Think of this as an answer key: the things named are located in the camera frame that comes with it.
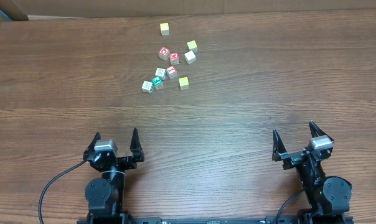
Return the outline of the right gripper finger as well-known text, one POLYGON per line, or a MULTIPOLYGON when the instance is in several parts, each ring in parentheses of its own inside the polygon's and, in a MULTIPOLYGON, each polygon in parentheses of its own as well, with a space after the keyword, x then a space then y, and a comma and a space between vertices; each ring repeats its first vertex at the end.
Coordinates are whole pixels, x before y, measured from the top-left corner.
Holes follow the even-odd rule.
POLYGON ((277 162, 283 160, 287 155, 287 150, 282 142, 282 139, 276 129, 273 130, 273 152, 272 160, 277 162))
POLYGON ((313 120, 310 120, 309 122, 309 129, 313 138, 319 136, 327 136, 331 140, 331 142, 334 142, 334 139, 326 134, 313 120))

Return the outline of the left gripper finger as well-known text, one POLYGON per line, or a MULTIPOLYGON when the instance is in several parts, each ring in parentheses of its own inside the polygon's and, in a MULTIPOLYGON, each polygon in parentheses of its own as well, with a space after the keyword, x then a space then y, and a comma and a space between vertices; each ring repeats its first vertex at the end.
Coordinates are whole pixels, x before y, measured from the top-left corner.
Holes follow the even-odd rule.
POLYGON ((132 152, 134 162, 144 162, 144 152, 139 141, 139 133, 137 128, 134 128, 133 130, 130 151, 132 152))
POLYGON ((98 140, 101 139, 101 135, 99 132, 97 132, 93 138, 93 140, 91 141, 91 143, 88 145, 87 147, 87 151, 93 151, 94 150, 94 147, 95 147, 95 144, 98 140))

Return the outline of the white block green side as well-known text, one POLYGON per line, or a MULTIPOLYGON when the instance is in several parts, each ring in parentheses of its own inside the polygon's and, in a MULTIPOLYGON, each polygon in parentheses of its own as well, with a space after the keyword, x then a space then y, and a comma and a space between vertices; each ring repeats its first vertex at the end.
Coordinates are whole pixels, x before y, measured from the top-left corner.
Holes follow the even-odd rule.
POLYGON ((144 82, 143 82, 143 85, 142 85, 142 87, 141 87, 141 89, 142 89, 142 91, 145 92, 145 93, 152 94, 152 93, 153 93, 153 90, 154 90, 153 82, 144 81, 144 82))

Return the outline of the green letter block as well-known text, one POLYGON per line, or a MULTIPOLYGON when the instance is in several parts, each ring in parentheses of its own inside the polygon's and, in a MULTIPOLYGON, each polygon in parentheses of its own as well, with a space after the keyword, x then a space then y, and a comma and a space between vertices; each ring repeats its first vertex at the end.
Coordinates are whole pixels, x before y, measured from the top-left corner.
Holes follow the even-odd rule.
POLYGON ((163 80, 158 76, 155 76, 151 81, 153 83, 154 88, 157 90, 164 86, 163 80))

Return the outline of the yellow block letter B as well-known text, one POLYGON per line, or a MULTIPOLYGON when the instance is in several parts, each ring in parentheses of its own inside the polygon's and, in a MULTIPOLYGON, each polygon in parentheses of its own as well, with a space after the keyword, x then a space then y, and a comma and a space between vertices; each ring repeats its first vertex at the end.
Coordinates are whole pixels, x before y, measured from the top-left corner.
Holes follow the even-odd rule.
POLYGON ((181 90, 187 90, 189 88, 189 80, 187 77, 179 78, 179 86, 181 90))

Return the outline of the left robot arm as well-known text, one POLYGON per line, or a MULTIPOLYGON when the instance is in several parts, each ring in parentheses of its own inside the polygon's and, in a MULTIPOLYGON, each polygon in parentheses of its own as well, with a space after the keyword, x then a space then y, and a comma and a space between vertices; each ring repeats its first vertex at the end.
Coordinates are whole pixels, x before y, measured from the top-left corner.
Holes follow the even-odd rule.
POLYGON ((88 201, 87 223, 134 223, 132 215, 123 208, 126 170, 137 168, 144 161, 144 152, 139 141, 138 130, 134 129, 130 156, 117 156, 114 140, 102 140, 96 133, 93 141, 83 153, 83 159, 101 173, 101 177, 91 180, 85 188, 88 201))

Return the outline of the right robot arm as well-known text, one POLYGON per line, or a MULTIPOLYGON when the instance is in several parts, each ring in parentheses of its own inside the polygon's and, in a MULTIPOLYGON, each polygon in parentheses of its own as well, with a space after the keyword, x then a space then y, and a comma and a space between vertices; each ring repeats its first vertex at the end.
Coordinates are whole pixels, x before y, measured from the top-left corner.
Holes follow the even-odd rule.
POLYGON ((345 216, 350 210, 352 184, 338 176, 327 176, 321 162, 329 158, 334 148, 334 140, 319 128, 314 121, 309 122, 312 138, 302 151, 288 153, 282 139, 273 131, 272 160, 282 161, 283 169, 295 168, 298 179, 309 202, 309 208, 300 209, 296 217, 282 216, 282 212, 299 193, 290 196, 278 210, 273 223, 294 224, 353 224, 352 217, 345 216))

